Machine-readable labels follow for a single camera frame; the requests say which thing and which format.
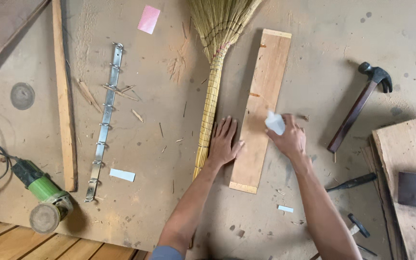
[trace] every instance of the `sleeve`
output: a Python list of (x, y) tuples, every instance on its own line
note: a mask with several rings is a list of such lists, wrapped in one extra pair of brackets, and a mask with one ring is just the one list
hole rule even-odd
[(182, 260), (181, 253), (169, 246), (156, 247), (149, 260)]

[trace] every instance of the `white bottle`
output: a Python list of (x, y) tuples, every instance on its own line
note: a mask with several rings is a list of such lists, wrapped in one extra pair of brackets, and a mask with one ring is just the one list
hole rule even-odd
[(279, 114), (268, 111), (268, 116), (264, 122), (269, 129), (273, 130), (278, 135), (282, 135), (285, 132), (285, 122)]

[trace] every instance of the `broom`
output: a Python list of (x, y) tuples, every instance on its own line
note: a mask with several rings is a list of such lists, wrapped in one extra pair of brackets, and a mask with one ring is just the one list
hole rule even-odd
[(222, 64), (262, 0), (188, 0), (203, 51), (211, 63), (193, 180), (205, 164), (215, 120)]

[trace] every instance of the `person's left hand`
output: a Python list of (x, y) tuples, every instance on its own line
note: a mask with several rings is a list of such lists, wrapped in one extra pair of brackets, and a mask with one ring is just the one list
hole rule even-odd
[(214, 123), (211, 134), (211, 144), (207, 162), (213, 163), (215, 167), (232, 161), (239, 154), (244, 141), (239, 141), (232, 146), (232, 138), (237, 130), (237, 120), (231, 116), (223, 118), (219, 125)]

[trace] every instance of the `grinder disc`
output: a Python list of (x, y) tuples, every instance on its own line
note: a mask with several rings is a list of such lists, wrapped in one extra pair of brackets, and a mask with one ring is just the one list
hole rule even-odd
[(16, 109), (29, 109), (35, 102), (35, 91), (27, 83), (16, 83), (11, 90), (11, 102)]
[(59, 209), (50, 203), (40, 203), (30, 213), (30, 226), (40, 234), (53, 232), (59, 222)]

